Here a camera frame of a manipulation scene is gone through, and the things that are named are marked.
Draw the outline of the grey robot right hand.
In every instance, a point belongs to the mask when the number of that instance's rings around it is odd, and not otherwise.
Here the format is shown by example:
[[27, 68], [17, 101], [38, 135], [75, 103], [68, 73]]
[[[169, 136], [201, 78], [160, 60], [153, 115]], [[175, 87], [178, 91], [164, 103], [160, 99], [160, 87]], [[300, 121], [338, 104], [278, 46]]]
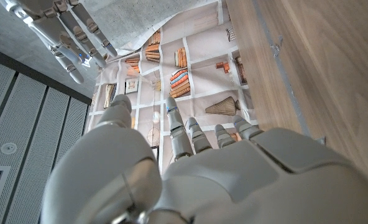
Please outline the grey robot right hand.
[[77, 65], [91, 58], [99, 67], [106, 66], [88, 34], [94, 35], [109, 55], [117, 56], [116, 49], [78, 0], [0, 0], [0, 4], [28, 25], [79, 84], [84, 78]]

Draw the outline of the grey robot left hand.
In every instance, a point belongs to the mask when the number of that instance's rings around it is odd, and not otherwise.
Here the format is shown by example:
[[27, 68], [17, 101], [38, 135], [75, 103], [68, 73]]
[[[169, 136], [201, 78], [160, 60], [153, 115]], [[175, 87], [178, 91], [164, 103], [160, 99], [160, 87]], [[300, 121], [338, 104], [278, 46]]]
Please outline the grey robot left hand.
[[94, 129], [55, 166], [42, 223], [368, 223], [368, 178], [294, 131], [261, 131], [240, 116], [235, 141], [215, 127], [211, 147], [194, 118], [166, 102], [175, 160], [165, 172], [114, 98]]

